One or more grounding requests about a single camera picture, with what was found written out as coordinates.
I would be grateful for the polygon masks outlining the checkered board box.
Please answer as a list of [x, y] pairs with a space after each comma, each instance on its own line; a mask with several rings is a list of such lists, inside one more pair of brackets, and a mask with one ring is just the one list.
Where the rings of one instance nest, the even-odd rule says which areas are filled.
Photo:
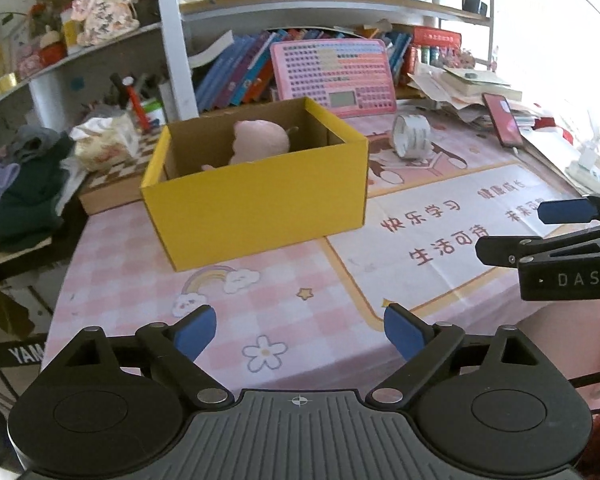
[[79, 200], [89, 216], [139, 202], [140, 185], [160, 138], [160, 129], [143, 133], [137, 158], [119, 162], [108, 171], [91, 174], [80, 188]]

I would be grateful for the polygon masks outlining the pink calculator learning board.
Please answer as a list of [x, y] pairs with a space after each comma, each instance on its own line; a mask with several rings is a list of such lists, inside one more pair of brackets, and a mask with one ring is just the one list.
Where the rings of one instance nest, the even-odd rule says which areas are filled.
[[270, 52], [282, 101], [309, 98], [340, 118], [396, 111], [387, 48], [380, 40], [281, 41]]

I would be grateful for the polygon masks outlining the pink plush toy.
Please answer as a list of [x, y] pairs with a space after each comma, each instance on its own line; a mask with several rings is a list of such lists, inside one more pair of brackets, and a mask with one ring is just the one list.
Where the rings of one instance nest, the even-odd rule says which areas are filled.
[[290, 150], [289, 135], [294, 127], [284, 129], [267, 120], [241, 120], [233, 127], [233, 156], [229, 165], [257, 162], [272, 156], [283, 155]]

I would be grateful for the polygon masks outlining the silver tape roll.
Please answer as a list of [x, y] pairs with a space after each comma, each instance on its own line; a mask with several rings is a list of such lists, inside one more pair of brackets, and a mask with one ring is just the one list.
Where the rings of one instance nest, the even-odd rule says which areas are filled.
[[391, 147], [406, 160], [424, 159], [432, 152], [431, 127], [422, 115], [399, 114], [389, 136]]

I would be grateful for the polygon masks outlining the white shelf unit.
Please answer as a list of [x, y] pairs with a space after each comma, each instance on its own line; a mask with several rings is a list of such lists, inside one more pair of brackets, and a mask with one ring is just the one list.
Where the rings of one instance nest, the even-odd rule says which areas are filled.
[[62, 130], [91, 101], [112, 73], [141, 75], [166, 64], [175, 115], [192, 118], [198, 108], [189, 55], [224, 32], [236, 35], [291, 27], [355, 28], [388, 22], [396, 27], [457, 21], [492, 25], [461, 8], [418, 0], [207, 0], [178, 4], [158, 0], [160, 20], [120, 38], [85, 48], [21, 81], [0, 96], [0, 135], [11, 133], [27, 112], [41, 126]]

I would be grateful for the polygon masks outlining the pile of clothes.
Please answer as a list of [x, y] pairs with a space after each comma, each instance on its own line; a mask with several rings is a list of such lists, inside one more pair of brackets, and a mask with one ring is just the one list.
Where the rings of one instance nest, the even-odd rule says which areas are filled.
[[65, 131], [24, 125], [0, 159], [0, 253], [21, 252], [52, 236], [62, 225], [62, 196], [73, 154]]

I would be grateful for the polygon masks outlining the pink floral doll ornament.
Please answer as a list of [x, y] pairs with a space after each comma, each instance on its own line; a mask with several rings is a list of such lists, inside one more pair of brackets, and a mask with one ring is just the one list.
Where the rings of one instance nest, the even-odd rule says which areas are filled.
[[81, 47], [106, 44], [140, 27], [134, 9], [138, 0], [73, 0], [71, 19], [82, 25]]

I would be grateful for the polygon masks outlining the stack of papers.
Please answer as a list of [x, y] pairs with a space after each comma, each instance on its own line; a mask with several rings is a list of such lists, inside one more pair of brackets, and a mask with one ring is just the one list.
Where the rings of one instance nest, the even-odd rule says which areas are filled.
[[487, 82], [471, 82], [459, 73], [470, 73], [470, 70], [448, 70], [429, 65], [419, 65], [416, 74], [411, 75], [408, 88], [417, 90], [432, 104], [435, 110], [446, 108], [464, 120], [473, 122], [478, 118], [478, 110], [486, 114], [484, 94], [504, 96], [509, 107], [515, 112], [538, 117], [542, 108], [522, 98], [522, 92], [501, 84]]

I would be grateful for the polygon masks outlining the red smartphone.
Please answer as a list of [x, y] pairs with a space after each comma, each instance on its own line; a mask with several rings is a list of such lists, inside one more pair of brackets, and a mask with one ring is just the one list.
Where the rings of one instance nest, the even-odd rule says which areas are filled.
[[488, 109], [493, 128], [503, 148], [522, 148], [524, 140], [505, 96], [483, 93], [483, 104]]

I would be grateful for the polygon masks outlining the row of blue books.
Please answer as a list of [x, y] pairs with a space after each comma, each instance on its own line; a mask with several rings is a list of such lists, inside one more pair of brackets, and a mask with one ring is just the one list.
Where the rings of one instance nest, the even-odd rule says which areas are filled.
[[245, 102], [246, 95], [271, 59], [271, 47], [289, 37], [287, 29], [238, 36], [212, 63], [196, 87], [198, 110], [211, 112]]

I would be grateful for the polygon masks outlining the yellow cardboard box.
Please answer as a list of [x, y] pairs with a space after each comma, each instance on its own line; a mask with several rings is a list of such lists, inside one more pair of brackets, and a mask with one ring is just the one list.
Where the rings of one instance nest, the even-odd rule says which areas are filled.
[[[288, 131], [289, 152], [231, 164], [235, 126], [258, 119]], [[140, 190], [173, 269], [185, 271], [360, 228], [367, 171], [366, 137], [302, 98], [172, 122]]]

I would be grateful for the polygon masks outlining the red book box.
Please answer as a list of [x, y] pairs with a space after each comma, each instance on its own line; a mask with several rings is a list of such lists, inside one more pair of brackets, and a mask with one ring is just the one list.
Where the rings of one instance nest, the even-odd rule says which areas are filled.
[[415, 46], [455, 50], [462, 47], [462, 35], [459, 32], [426, 26], [413, 26], [412, 33]]

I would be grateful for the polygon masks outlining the pink cartoon desk mat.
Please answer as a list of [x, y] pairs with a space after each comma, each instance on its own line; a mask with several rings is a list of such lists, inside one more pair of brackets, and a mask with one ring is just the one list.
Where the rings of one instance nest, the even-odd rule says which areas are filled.
[[476, 256], [487, 235], [557, 236], [540, 203], [567, 189], [491, 133], [431, 116], [431, 162], [408, 166], [388, 143], [393, 120], [350, 126], [368, 141], [365, 217], [355, 230], [173, 269], [143, 197], [88, 219], [56, 304], [45, 355], [87, 326], [132, 335], [208, 304], [211, 344], [197, 365], [232, 391], [358, 389], [402, 364], [382, 319], [400, 304], [427, 323], [491, 335], [516, 325], [567, 377], [600, 370], [600, 300], [521, 299], [513, 269]]

